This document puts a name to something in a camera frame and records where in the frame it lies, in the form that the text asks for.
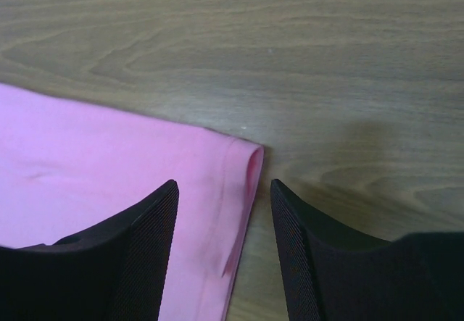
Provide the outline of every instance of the towel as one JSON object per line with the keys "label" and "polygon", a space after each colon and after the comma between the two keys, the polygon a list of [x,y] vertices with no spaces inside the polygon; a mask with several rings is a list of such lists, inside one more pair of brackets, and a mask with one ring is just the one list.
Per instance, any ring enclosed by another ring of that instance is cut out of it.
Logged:
{"label": "towel", "polygon": [[0,84],[0,245],[58,239],[180,189],[160,321],[221,321],[263,148],[206,128]]}

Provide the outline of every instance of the wooden table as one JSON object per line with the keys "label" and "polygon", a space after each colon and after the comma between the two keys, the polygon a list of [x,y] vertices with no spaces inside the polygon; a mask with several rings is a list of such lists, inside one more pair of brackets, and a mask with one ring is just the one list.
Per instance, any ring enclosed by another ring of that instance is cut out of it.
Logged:
{"label": "wooden table", "polygon": [[0,0],[0,81],[267,147],[231,321],[287,320],[272,178],[378,237],[464,228],[464,0]]}

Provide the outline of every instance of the wooden surface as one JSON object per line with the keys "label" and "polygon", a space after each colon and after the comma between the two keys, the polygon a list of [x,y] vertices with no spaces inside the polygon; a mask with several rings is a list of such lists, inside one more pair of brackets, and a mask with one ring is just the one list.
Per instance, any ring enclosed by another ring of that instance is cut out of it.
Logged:
{"label": "wooden surface", "polygon": [[464,0],[0,0],[0,81],[266,145],[230,321],[287,320],[272,178],[378,237],[464,228]]}

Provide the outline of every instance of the tabletop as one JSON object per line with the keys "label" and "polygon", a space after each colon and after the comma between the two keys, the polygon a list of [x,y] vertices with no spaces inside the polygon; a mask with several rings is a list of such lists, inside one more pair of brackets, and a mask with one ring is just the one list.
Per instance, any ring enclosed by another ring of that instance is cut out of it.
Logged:
{"label": "tabletop", "polygon": [[230,321],[287,320],[270,180],[365,233],[464,228],[464,0],[0,0],[0,81],[265,145]]}

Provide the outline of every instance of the folded cloth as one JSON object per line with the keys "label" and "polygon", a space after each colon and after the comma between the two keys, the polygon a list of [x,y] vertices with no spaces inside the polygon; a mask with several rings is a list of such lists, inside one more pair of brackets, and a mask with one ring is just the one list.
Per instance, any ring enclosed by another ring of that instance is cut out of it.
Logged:
{"label": "folded cloth", "polygon": [[58,239],[180,188],[159,320],[225,319],[263,148],[0,84],[0,245]]}

